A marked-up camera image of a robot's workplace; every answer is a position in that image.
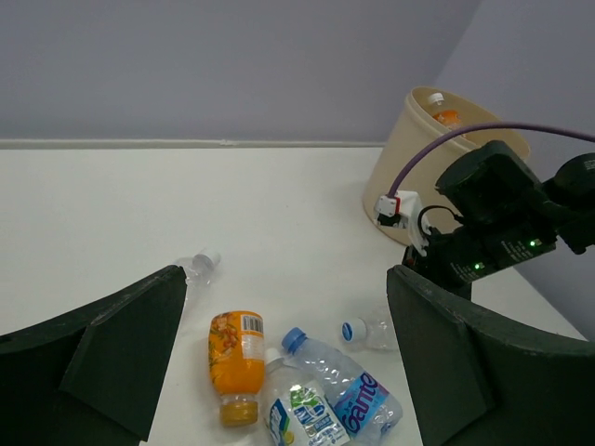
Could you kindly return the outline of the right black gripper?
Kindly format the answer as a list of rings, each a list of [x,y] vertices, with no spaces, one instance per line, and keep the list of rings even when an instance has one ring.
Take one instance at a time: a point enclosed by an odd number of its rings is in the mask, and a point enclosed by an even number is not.
[[[470,299],[479,279],[556,248],[555,230],[532,207],[545,198],[541,184],[503,141],[456,160],[436,190],[460,225],[450,233],[424,230],[425,254],[409,246],[402,264],[454,295]]]

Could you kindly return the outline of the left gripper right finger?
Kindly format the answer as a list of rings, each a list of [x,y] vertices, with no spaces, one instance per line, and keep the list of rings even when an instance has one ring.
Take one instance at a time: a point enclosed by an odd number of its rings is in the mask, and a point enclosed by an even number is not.
[[[426,445],[591,445],[594,345],[514,321],[404,266],[387,298]]]

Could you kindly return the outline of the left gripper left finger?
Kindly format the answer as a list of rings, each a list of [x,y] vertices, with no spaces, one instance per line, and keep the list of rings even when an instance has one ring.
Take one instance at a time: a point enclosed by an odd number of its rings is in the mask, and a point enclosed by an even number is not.
[[[4,445],[139,445],[152,429],[187,291],[167,266],[1,337]]]

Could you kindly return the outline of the clear bottle white cap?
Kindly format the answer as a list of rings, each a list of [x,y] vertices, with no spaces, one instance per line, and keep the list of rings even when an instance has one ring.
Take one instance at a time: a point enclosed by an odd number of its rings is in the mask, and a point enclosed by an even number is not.
[[[344,321],[340,333],[346,344],[357,348],[392,352],[399,350],[388,308],[375,309],[362,317]]]

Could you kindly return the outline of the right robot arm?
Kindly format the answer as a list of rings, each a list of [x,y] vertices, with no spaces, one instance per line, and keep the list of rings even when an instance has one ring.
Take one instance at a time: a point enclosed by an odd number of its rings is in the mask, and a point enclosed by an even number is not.
[[[421,231],[423,252],[408,246],[403,265],[446,291],[469,298],[471,285],[553,251],[576,255],[594,244],[594,156],[576,156],[540,181],[503,141],[493,140],[451,164],[436,190],[459,222],[450,233]]]

